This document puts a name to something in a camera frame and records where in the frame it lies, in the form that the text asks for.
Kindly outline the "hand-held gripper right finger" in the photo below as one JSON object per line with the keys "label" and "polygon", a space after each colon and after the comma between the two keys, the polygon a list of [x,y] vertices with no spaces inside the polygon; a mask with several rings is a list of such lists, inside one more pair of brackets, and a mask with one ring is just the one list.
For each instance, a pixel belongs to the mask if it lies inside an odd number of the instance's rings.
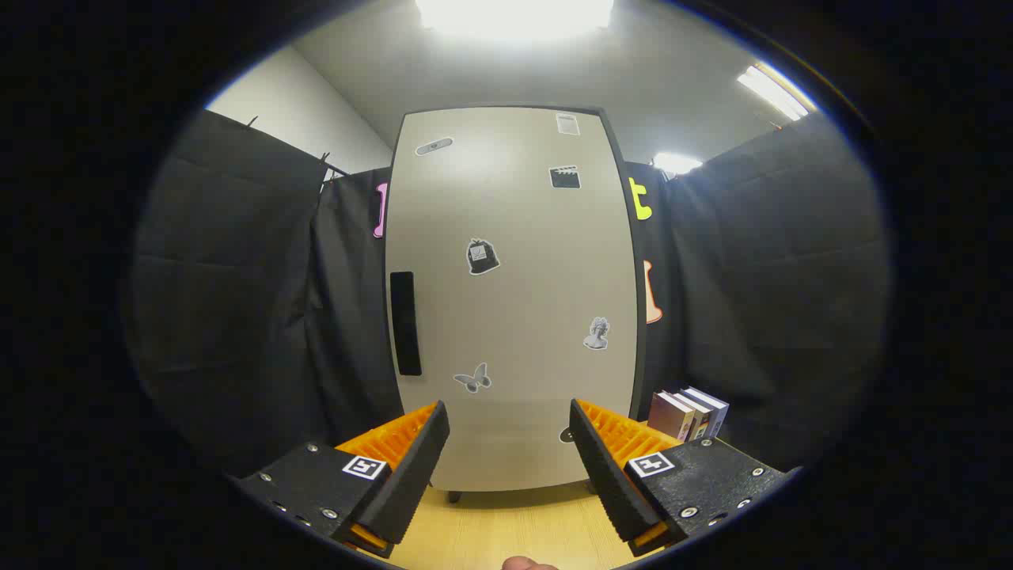
{"label": "hand-held gripper right finger", "polygon": [[738,519],[796,478],[719,438],[687,443],[582,398],[569,432],[598,499],[634,556]]}

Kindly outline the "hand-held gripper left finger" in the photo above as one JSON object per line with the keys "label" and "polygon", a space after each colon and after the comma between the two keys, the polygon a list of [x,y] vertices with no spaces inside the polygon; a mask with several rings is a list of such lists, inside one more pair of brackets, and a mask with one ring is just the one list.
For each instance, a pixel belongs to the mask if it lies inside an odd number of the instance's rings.
{"label": "hand-held gripper left finger", "polygon": [[296,527],[388,558],[415,517],[450,431],[444,401],[434,401],[340,445],[301,443],[237,487]]}

